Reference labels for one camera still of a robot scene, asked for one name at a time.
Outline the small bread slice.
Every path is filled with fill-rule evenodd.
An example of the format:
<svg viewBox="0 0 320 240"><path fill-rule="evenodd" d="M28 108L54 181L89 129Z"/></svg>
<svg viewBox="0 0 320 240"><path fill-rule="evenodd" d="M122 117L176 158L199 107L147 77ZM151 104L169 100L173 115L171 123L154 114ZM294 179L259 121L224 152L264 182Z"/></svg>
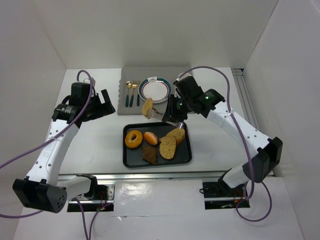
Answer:
<svg viewBox="0 0 320 240"><path fill-rule="evenodd" d="M147 117L147 115L148 115L148 110L149 110L149 109L152 109L152 108L153 108L153 100L152 100L152 98L148 98L148 99L144 102L144 104L143 104L143 106L142 106L141 113L142 113L145 117Z"/></svg>

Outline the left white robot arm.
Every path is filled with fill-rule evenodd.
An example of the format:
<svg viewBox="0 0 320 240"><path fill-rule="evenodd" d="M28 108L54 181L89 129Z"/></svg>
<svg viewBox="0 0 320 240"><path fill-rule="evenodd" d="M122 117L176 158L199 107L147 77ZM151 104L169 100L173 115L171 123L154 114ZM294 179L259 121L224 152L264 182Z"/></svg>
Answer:
<svg viewBox="0 0 320 240"><path fill-rule="evenodd" d="M51 117L47 144L24 179L16 179L12 189L22 205L40 211L59 213L69 200L83 195L91 200L98 194L97 178L77 174L65 183L58 183L58 176L66 153L83 122L113 114L107 90L99 94L90 84L74 82L71 94L57 105Z"/></svg>

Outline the silver metal tongs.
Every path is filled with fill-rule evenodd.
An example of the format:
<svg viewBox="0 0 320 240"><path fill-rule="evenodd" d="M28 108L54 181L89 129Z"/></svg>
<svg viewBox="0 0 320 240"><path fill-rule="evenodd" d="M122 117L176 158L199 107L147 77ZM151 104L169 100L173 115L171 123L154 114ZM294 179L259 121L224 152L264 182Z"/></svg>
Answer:
<svg viewBox="0 0 320 240"><path fill-rule="evenodd" d="M159 113L156 109L154 108L149 108L147 110L147 114L146 114L146 118L147 119L156 119L156 120L159 120L163 123L167 123L169 125L172 125L172 126L175 126L176 128L178 129L182 129L183 126L184 126L184 123L183 122L173 122L173 121L167 121L167 120L164 120L164 115L162 115L161 113Z"/></svg>

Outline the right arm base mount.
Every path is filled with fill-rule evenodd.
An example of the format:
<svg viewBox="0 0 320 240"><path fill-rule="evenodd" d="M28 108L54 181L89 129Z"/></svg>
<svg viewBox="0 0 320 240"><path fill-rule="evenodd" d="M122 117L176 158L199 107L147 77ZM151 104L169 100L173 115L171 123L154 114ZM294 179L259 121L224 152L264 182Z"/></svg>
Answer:
<svg viewBox="0 0 320 240"><path fill-rule="evenodd" d="M249 208L250 203L244 198L244 185L237 188L223 188L219 182L203 182L199 192L204 197L206 210Z"/></svg>

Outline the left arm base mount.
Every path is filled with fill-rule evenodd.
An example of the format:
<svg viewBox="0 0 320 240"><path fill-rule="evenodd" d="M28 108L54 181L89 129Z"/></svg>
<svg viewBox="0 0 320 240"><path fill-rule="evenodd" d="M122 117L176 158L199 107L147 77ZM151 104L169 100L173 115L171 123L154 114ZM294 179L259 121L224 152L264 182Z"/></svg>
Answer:
<svg viewBox="0 0 320 240"><path fill-rule="evenodd" d="M86 197L84 194L81 194L75 198L79 201L85 213L93 213L98 210L101 212L113 212L115 188L114 182L98 184L92 197Z"/></svg>

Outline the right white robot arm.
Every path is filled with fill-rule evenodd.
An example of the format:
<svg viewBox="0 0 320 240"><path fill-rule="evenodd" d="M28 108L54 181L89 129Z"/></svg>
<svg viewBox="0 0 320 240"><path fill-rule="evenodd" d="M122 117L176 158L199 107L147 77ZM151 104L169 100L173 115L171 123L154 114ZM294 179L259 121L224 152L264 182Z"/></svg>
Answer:
<svg viewBox="0 0 320 240"><path fill-rule="evenodd" d="M188 113L202 115L231 136L247 153L248 160L231 168L220 177L230 189L251 181L261 183L280 163L283 142L260 132L228 106L225 98L214 89L203 91L193 76L176 80L175 94L168 98L164 122L183 122Z"/></svg>

